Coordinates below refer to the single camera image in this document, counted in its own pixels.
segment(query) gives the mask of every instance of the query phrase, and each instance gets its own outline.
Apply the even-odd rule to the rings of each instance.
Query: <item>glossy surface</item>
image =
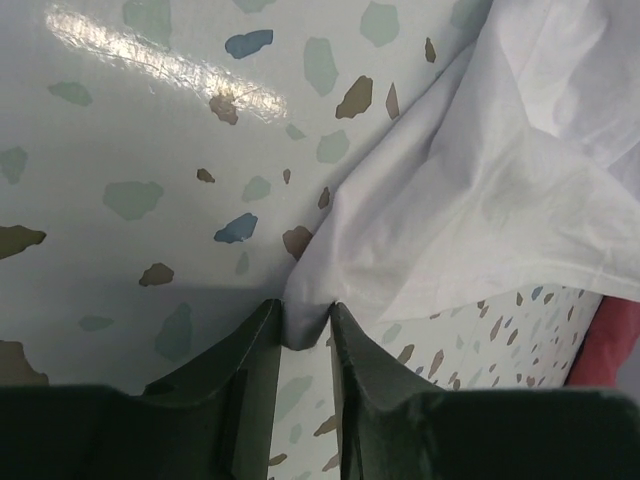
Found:
[[[487,5],[0,5],[0,355],[16,367],[7,378],[140,393],[280,295],[341,180],[475,37]],[[268,30],[271,43],[247,41]],[[482,323],[472,305],[370,334],[423,374],[435,369],[440,384],[457,371],[460,388],[498,375],[497,386],[529,376],[558,385],[598,299],[560,287],[531,294],[489,301]],[[580,323],[561,335],[559,364],[541,356],[525,369],[536,319],[560,322],[574,304]],[[338,478],[326,339],[283,354],[278,479]],[[518,367],[507,347],[519,347]]]

